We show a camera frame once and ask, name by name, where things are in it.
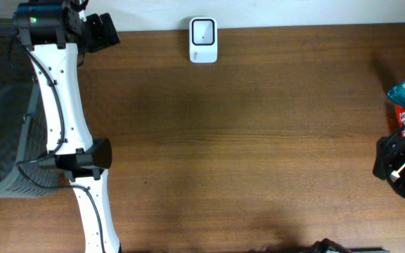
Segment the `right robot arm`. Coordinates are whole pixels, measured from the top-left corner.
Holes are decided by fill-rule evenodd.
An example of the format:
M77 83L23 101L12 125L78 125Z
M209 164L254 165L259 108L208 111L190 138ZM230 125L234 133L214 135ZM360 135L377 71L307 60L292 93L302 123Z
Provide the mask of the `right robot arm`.
M373 174L405 199L405 125L377 142Z

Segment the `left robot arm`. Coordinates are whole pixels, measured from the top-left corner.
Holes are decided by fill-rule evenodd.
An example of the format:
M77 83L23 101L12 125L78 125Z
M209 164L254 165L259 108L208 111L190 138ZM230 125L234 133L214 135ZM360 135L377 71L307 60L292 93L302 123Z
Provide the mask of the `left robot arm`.
M85 252L122 250L108 197L112 147L93 138L82 107L77 69L87 53L120 42L110 14L85 15L87 1L27 1L13 14L15 40L31 60L47 126L46 152L33 160L69 181L82 220Z

